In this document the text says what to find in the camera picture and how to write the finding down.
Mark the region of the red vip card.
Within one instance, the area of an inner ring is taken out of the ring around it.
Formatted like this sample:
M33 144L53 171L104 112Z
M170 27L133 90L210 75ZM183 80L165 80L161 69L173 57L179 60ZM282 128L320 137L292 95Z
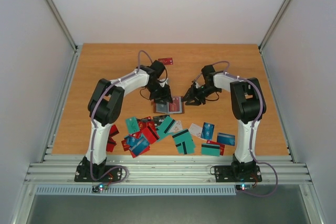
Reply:
M172 97L173 103L169 103L169 113L181 113L182 102L181 97Z

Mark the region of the brown leather card holder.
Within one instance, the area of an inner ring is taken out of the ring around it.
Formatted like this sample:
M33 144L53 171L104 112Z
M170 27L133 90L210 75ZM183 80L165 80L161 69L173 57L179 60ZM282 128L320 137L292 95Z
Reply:
M184 113L184 103L182 102L182 97L173 96L173 102L166 104L154 104L154 113L161 114L183 114Z

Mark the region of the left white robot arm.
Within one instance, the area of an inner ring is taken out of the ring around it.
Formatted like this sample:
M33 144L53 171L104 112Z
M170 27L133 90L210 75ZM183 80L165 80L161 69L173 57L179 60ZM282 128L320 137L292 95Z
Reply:
M139 65L131 73L115 79L100 79L88 104L91 134L87 153L76 169L76 177L102 180L109 172L106 168L106 147L112 126L118 119L124 97L138 88L149 91L155 103L173 102L167 79L160 80L166 67L159 61L150 66Z

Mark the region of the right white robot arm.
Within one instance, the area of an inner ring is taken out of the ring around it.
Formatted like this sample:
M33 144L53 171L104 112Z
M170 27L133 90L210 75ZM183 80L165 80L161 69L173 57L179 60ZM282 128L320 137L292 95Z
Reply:
M257 171L255 142L257 129L266 112L266 103L257 78L245 79L227 71L215 71L212 65L201 70L205 84L194 80L182 98L186 105L205 104L206 98L222 90L230 93L232 112L238 120L238 144L228 169L234 180L245 179Z

